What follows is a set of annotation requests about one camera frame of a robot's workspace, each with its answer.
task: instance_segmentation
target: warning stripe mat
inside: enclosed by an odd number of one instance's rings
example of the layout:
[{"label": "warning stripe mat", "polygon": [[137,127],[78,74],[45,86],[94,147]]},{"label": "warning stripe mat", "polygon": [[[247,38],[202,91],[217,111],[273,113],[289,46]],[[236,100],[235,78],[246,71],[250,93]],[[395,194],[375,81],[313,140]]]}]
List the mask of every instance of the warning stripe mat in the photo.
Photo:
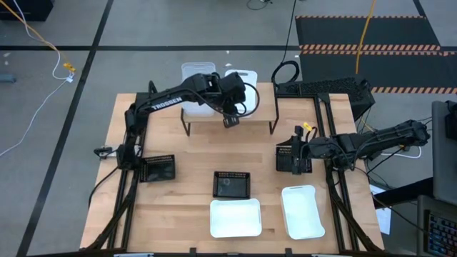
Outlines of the warning stripe mat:
[{"label": "warning stripe mat", "polygon": [[[303,50],[303,81],[355,75],[357,51]],[[457,54],[440,51],[362,51],[359,75],[376,93],[457,93]]]},{"label": "warning stripe mat", "polygon": [[[359,44],[366,16],[296,16],[298,42],[307,44]],[[422,16],[374,16],[364,43],[367,45],[439,46]]]}]

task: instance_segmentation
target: concrete floor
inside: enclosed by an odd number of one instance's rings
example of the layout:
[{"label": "concrete floor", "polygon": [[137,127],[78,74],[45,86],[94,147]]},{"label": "concrete floor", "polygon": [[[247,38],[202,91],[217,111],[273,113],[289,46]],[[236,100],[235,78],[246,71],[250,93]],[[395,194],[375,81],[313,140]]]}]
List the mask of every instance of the concrete floor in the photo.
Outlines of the concrete floor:
[{"label": "concrete floor", "polygon": [[[31,25],[53,44],[90,46],[106,1],[56,0],[47,21]],[[292,0],[275,1],[261,11],[250,11],[245,0],[114,0],[100,44],[282,45],[292,3]],[[455,1],[421,0],[421,3],[441,45],[457,46]],[[297,3],[296,14],[367,15],[370,5],[367,0],[307,0]],[[418,15],[418,12],[412,0],[378,0],[374,14]],[[293,26],[291,45],[297,44]],[[39,42],[30,40],[20,23],[0,21],[2,45],[39,45]],[[18,79],[16,84],[0,85],[0,119],[4,121],[0,126],[2,151],[22,137],[36,108],[59,81],[51,77],[56,60],[53,51],[0,51],[0,54],[0,71],[13,73]],[[182,63],[188,61],[212,61],[221,74],[227,70],[226,64],[232,64],[230,69],[254,70],[259,81],[269,81],[282,54],[282,51],[97,52],[29,255],[78,249],[87,215],[87,198],[99,167],[92,150],[105,141],[117,93],[145,91],[150,79],[158,90],[175,86],[181,80]],[[286,59],[294,59],[296,54],[290,51]],[[81,71],[88,52],[70,51],[66,55]],[[287,73],[283,72],[281,77],[290,77]],[[0,194],[4,196],[0,198],[2,256],[16,255],[78,80],[79,75],[75,82],[65,85],[49,99],[22,145],[0,158]],[[438,94],[374,94],[374,97],[376,105],[368,122],[376,128],[428,117],[432,101],[457,101],[455,95]],[[419,160],[395,157],[379,166],[376,173],[391,186],[431,176],[431,143],[423,148]],[[413,204],[406,203],[396,209],[412,221],[416,220]],[[414,252],[415,229],[395,215],[391,227],[391,235],[384,236],[387,249]]]}]

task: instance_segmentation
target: black floor mat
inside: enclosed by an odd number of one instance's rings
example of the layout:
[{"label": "black floor mat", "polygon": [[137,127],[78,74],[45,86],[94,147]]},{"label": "black floor mat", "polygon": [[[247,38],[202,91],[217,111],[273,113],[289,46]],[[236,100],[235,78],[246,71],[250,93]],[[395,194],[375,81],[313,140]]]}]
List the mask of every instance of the black floor mat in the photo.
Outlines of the black floor mat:
[{"label": "black floor mat", "polygon": [[[453,70],[448,65],[455,61],[455,55],[444,56],[435,51],[422,54],[365,51],[360,57],[359,75],[368,79],[375,92],[457,91]],[[303,81],[343,78],[355,74],[356,51],[303,51],[300,61]]]},{"label": "black floor mat", "polygon": [[[298,42],[305,44],[359,44],[364,16],[297,16]],[[422,16],[374,16],[364,44],[439,45]]]}]

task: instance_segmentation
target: white container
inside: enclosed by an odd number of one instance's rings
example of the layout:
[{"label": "white container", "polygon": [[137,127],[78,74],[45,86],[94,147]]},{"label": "white container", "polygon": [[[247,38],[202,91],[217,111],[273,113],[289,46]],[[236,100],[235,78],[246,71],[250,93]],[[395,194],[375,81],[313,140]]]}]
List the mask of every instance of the white container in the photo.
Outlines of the white container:
[{"label": "white container", "polygon": [[[182,81],[195,74],[211,74],[216,72],[216,66],[211,62],[189,62],[181,65]],[[181,104],[184,113],[189,116],[213,116],[214,110],[206,104],[184,102]]]},{"label": "white container", "polygon": [[286,231],[292,239],[320,238],[326,233],[313,186],[286,187],[281,193],[281,203]]},{"label": "white container", "polygon": [[262,233],[257,199],[213,200],[209,207],[210,232],[214,238],[258,236]]},{"label": "white container", "polygon": [[[255,88],[257,88],[257,73],[255,71],[244,71],[244,70],[228,70],[226,71],[226,76],[233,72],[238,72],[238,75],[243,79],[243,82],[249,83]],[[246,95],[246,100],[243,104],[246,106],[246,113],[250,113],[256,108],[256,99],[257,95],[256,92],[250,87],[246,86],[246,91],[244,92]],[[240,113],[244,112],[244,107],[241,104],[236,104],[236,108]]]}]

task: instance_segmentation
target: wooden table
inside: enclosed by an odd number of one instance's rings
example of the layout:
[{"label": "wooden table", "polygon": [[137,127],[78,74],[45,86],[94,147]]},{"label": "wooden table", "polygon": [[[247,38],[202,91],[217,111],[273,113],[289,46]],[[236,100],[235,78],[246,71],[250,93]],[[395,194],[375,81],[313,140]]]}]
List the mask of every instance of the wooden table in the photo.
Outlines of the wooden table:
[{"label": "wooden table", "polygon": [[[135,94],[119,94],[114,106],[106,144],[119,145],[124,137],[124,112],[134,102]],[[293,134],[295,125],[304,121],[317,126],[313,101],[279,99],[279,122],[273,135],[264,122],[243,122],[225,129],[221,121],[192,125],[188,137],[180,120],[180,107],[173,106],[151,114],[143,156],[174,154],[176,179],[140,183],[129,240],[129,251],[188,253],[196,247],[199,253],[337,253],[331,201],[325,182],[322,160],[313,160],[313,173],[293,176],[275,170],[275,145]],[[347,95],[331,95],[331,106],[337,133],[356,130]],[[322,104],[322,115],[328,124]],[[113,159],[100,163],[97,182],[116,166]],[[209,204],[213,200],[214,171],[251,173],[251,197],[261,203],[262,233],[249,238],[213,238],[209,230]],[[120,173],[116,173],[94,194],[87,216],[81,247],[89,245],[105,227],[114,209]],[[346,179],[353,215],[373,242],[383,248],[381,233],[366,175],[347,171]],[[322,238],[295,241],[287,236],[281,210],[281,190],[287,186],[313,185],[319,216],[326,230]],[[345,244],[350,247],[347,225]],[[120,246],[119,224],[116,245]]]}]

